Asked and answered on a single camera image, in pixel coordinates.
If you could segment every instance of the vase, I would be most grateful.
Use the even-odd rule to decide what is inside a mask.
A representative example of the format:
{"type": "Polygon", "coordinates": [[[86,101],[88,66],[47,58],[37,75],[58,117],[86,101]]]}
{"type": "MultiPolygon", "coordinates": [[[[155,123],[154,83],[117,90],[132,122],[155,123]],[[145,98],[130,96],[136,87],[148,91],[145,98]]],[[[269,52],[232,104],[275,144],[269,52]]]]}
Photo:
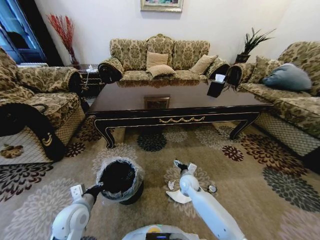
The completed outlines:
{"type": "Polygon", "coordinates": [[[75,52],[74,52],[74,49],[71,48],[68,50],[69,52],[69,58],[70,58],[70,62],[71,64],[74,66],[74,67],[78,67],[79,66],[79,62],[75,56],[75,52]]]}
{"type": "Polygon", "coordinates": [[[250,55],[247,54],[238,54],[235,59],[235,64],[241,64],[246,63],[248,59],[250,58],[250,55]]]}

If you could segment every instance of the side table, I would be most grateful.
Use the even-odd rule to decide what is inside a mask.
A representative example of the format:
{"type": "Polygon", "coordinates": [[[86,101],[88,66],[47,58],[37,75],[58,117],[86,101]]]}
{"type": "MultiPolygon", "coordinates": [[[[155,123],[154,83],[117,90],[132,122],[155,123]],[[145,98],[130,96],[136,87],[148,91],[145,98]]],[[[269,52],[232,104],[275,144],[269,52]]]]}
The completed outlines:
{"type": "MultiPolygon", "coordinates": [[[[98,68],[97,64],[91,64],[94,69],[98,68]]],[[[69,65],[68,67],[76,68],[82,76],[82,93],[85,98],[95,98],[106,85],[102,82],[99,72],[87,72],[89,64],[79,64],[78,66],[69,65]]]]}

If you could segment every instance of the floral rug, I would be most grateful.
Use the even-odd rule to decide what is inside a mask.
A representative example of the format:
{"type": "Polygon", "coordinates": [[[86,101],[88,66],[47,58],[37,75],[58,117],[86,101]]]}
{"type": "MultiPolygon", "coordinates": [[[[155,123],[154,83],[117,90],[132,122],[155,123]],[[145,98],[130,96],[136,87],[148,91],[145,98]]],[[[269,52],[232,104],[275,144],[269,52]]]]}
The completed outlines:
{"type": "Polygon", "coordinates": [[[202,188],[216,199],[248,240],[315,240],[320,236],[320,176],[304,168],[281,144],[253,126],[236,140],[232,123],[127,128],[123,142],[106,142],[87,119],[56,163],[0,166],[0,239],[45,240],[56,215],[72,202],[70,187],[95,183],[104,158],[128,157],[145,171],[144,191],[132,205],[99,195],[82,240],[120,240],[137,228],[173,225],[213,240],[191,203],[167,195],[179,188],[173,160],[195,163],[202,188]]]}

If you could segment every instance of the painting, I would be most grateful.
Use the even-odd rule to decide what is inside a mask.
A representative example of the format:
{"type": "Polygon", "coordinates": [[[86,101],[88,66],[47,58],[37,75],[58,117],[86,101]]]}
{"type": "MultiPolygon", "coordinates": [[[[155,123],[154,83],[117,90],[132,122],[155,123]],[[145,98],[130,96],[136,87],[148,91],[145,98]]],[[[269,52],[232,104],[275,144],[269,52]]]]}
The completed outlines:
{"type": "Polygon", "coordinates": [[[184,0],[141,0],[141,11],[182,12],[184,0]]]}

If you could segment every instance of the black trash can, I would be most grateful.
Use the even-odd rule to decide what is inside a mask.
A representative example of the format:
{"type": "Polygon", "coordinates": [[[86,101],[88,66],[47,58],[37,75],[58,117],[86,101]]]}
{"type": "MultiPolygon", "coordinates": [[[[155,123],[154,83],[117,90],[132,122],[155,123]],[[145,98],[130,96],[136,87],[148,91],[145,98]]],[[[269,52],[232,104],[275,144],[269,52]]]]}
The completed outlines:
{"type": "Polygon", "coordinates": [[[112,202],[123,205],[135,203],[144,190],[144,171],[126,157],[105,159],[97,174],[101,194],[112,202]]]}

